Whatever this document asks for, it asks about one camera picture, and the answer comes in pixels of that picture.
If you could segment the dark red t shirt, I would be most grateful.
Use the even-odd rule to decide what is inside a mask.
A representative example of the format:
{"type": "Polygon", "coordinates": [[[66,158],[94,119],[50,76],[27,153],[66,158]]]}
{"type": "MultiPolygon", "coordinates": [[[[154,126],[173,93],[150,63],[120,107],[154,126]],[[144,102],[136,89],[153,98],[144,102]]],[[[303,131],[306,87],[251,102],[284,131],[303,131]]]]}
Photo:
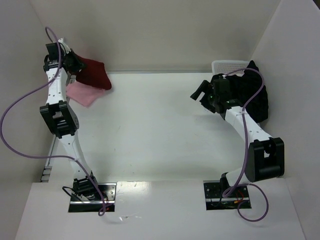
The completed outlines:
{"type": "Polygon", "coordinates": [[[85,68],[75,74],[77,82],[107,91],[112,88],[112,83],[107,76],[105,64],[103,62],[83,58],[79,55],[77,55],[77,57],[85,64],[85,68]]]}

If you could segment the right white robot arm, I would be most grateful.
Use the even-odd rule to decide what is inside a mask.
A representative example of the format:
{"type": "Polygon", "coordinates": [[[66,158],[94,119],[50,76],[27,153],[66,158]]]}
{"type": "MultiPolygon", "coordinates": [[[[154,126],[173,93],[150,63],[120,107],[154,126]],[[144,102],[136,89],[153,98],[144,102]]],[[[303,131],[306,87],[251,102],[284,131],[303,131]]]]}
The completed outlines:
{"type": "Polygon", "coordinates": [[[285,144],[279,137],[265,132],[249,115],[244,104],[232,94],[230,82],[223,76],[204,80],[190,96],[212,113],[218,113],[240,135],[245,143],[242,167],[224,173],[223,197],[238,187],[278,178],[285,173],[285,144]]]}

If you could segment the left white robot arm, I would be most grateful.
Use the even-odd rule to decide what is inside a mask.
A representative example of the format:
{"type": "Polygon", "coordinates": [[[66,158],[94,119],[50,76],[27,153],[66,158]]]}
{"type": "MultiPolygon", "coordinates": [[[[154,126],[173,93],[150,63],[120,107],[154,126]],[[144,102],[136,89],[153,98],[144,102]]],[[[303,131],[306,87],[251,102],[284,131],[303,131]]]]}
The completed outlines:
{"type": "Polygon", "coordinates": [[[64,146],[71,159],[75,172],[73,191],[76,196],[96,200],[99,193],[93,182],[96,181],[88,166],[78,138],[79,120],[67,101],[66,87],[70,74],[79,73],[86,64],[65,43],[48,43],[48,55],[44,58],[43,69],[48,77],[48,97],[39,112],[50,132],[64,146]]]}

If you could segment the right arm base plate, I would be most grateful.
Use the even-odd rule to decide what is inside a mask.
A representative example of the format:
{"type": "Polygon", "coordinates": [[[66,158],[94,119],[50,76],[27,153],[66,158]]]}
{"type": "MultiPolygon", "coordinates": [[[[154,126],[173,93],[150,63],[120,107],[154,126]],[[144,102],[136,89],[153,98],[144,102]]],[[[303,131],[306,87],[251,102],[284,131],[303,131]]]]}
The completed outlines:
{"type": "Polygon", "coordinates": [[[204,181],[204,197],[207,211],[251,209],[248,189],[244,186],[237,187],[227,198],[222,197],[222,185],[219,180],[204,181]]]}

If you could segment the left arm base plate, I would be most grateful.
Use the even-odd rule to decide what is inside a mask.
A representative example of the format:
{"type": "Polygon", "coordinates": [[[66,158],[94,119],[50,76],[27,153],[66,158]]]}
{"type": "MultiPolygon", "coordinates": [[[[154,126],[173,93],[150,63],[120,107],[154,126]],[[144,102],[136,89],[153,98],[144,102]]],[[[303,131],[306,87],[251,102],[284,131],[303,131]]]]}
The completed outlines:
{"type": "MultiPolygon", "coordinates": [[[[116,202],[116,183],[99,183],[98,187],[102,193],[104,202],[106,204],[106,212],[115,211],[116,202]]],[[[79,195],[73,190],[68,188],[70,196],[68,212],[69,213],[98,213],[103,207],[103,202],[99,195],[90,196],[89,198],[84,195],[79,195]]]]}

